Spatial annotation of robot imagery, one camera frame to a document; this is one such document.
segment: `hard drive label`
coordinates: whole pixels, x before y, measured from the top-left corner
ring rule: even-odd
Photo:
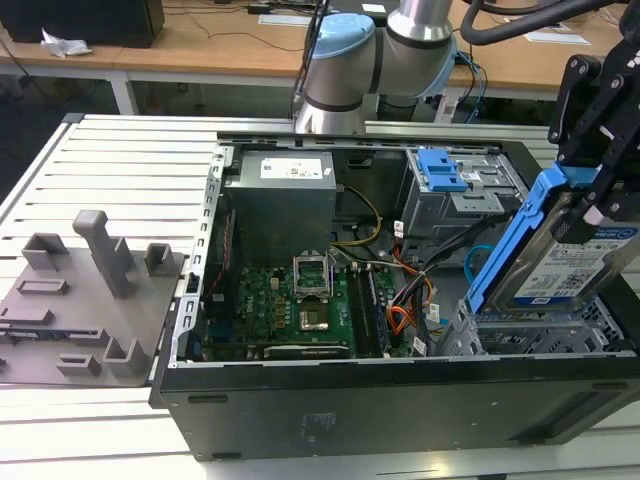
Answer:
[[[514,297],[520,305],[568,302],[605,267],[604,257],[626,245],[637,228],[600,228],[583,245],[554,244]]]

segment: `gray 3d printed holder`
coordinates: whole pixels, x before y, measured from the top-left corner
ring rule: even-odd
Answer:
[[[29,265],[0,303],[0,383],[145,383],[184,255],[152,243],[131,252],[107,216],[82,210],[73,229],[89,249],[34,234]]]

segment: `computer case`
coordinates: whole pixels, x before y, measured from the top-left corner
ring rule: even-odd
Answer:
[[[521,143],[502,140],[384,136],[316,140],[277,133],[253,138],[244,133],[221,135],[219,141],[203,202],[203,227],[196,237],[191,288],[173,312],[177,318],[163,340],[151,398],[152,406],[169,408],[198,461],[561,444],[640,398],[640,360],[633,353],[640,344],[636,313],[640,300],[620,276],[598,300],[624,332],[624,340],[612,342],[613,351],[292,362],[263,361],[266,357],[235,363],[203,360],[199,352],[206,335],[201,323],[206,312],[194,305],[202,305],[198,283],[209,291],[213,278],[207,272],[215,274],[206,265],[211,264],[207,251],[216,255],[216,249],[208,247],[210,232],[224,226],[213,218],[221,207],[218,195],[225,184],[221,172],[225,165],[241,168],[229,152],[243,148],[242,144],[249,149],[262,146],[274,157],[283,155],[278,145],[291,149],[293,156],[307,145],[333,149],[336,183],[358,185],[361,172],[366,172],[362,188],[369,188],[363,190],[367,195],[379,192],[380,185],[382,190],[395,188],[388,174],[377,183],[376,169],[384,171],[385,161],[376,161],[374,154],[371,162],[363,151],[367,148],[402,152],[453,143],[454,150],[463,145],[483,154],[498,146],[498,155],[508,159],[525,185],[532,185],[540,170]],[[360,151],[362,158],[353,153],[341,165],[339,146]],[[337,211],[344,210],[346,198],[337,199]],[[242,222],[233,218],[234,223]],[[242,227],[237,231],[241,235]],[[253,288],[256,295],[262,293],[257,292],[261,287]]]
[[[0,21],[14,42],[56,37],[149,48],[164,25],[162,0],[4,0]]]

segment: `metal slotted table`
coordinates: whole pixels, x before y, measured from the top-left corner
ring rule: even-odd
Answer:
[[[280,120],[87,115],[63,123],[0,207],[0,296],[22,271],[34,232],[71,229],[81,208],[107,212],[132,249],[168,242],[190,255],[216,132],[290,131]],[[538,127],[370,123],[370,133],[520,140],[541,166],[555,148]],[[625,277],[640,291],[640,263]],[[184,289],[181,281],[176,294]],[[640,478],[640,402],[562,446],[198,463],[149,389],[0,386],[0,478]]]

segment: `blue cable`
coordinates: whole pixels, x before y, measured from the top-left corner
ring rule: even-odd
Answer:
[[[462,58],[462,60],[464,60],[467,65],[469,65],[474,73],[474,75],[478,76],[478,80],[480,82],[480,95],[478,96],[477,100],[476,100],[476,104],[473,107],[473,110],[471,111],[471,114],[467,117],[467,120],[465,121],[465,123],[470,123],[471,120],[473,120],[473,118],[476,116],[479,108],[480,108],[480,102],[482,102],[482,99],[484,98],[485,93],[487,93],[487,83],[483,78],[482,78],[482,74],[480,73],[480,68],[478,67],[478,65],[473,62],[469,56],[464,53],[464,52],[458,52],[458,56],[460,58]]]
[[[473,280],[475,280],[473,273],[471,273],[471,257],[473,256],[473,254],[478,250],[493,250],[494,248],[495,247],[493,245],[480,244],[480,245],[474,245],[469,249],[469,252],[467,253],[467,256],[464,259],[464,276],[469,282],[469,284],[472,284]]]

